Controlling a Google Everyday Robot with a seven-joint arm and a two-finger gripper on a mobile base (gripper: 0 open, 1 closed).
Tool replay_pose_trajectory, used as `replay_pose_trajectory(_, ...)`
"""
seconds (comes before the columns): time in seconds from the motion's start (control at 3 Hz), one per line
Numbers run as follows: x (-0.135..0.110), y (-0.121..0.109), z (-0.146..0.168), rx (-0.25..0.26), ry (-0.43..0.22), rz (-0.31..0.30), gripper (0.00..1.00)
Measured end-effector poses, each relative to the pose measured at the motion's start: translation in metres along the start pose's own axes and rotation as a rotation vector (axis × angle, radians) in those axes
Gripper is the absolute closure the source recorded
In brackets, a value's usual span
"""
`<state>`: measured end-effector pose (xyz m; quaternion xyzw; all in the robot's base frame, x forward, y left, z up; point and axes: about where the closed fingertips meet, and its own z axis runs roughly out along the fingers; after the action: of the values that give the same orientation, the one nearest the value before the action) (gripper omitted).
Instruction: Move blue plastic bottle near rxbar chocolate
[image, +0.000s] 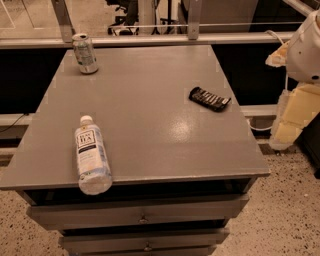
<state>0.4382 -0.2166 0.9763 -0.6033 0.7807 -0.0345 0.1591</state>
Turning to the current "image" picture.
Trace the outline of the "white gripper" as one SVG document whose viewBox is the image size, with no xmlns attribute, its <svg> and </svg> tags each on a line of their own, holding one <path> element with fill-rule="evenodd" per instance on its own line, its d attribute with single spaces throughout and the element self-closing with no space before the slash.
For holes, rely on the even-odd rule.
<svg viewBox="0 0 320 256">
<path fill-rule="evenodd" d="M 290 42 L 283 43 L 265 61 L 271 67 L 286 66 L 290 78 L 305 82 L 292 91 L 284 90 L 279 97 L 269 140 L 274 150 L 290 147 L 320 113 L 319 17 L 320 10 L 310 13 Z"/>
</svg>

